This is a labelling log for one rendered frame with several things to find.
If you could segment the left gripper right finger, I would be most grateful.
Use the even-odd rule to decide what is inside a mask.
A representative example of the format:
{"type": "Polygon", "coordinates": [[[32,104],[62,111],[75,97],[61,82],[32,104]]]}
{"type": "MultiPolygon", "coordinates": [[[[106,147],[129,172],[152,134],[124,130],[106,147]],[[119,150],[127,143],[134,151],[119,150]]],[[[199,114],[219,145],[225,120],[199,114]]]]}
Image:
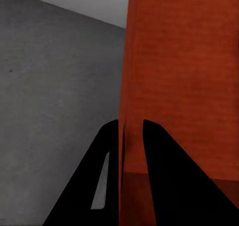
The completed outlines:
{"type": "Polygon", "coordinates": [[[239,226],[239,209],[158,123],[143,121],[157,226],[239,226]]]}

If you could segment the storage box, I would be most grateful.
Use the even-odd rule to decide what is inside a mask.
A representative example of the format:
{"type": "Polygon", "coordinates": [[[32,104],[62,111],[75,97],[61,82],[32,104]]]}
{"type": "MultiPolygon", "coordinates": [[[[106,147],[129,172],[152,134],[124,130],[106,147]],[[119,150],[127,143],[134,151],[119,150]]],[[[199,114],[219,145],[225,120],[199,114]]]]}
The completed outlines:
{"type": "Polygon", "coordinates": [[[161,125],[239,209],[239,0],[128,0],[119,226],[157,226],[145,119],[161,125]]]}

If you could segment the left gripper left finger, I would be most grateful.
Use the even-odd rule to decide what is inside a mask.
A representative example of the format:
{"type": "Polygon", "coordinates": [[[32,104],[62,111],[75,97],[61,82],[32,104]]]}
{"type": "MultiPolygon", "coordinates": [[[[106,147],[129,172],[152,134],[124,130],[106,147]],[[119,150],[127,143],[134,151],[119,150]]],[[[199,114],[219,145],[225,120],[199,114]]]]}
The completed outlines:
{"type": "Polygon", "coordinates": [[[103,125],[43,226],[119,226],[119,121],[103,125]],[[106,154],[106,203],[91,209],[106,154]]]}

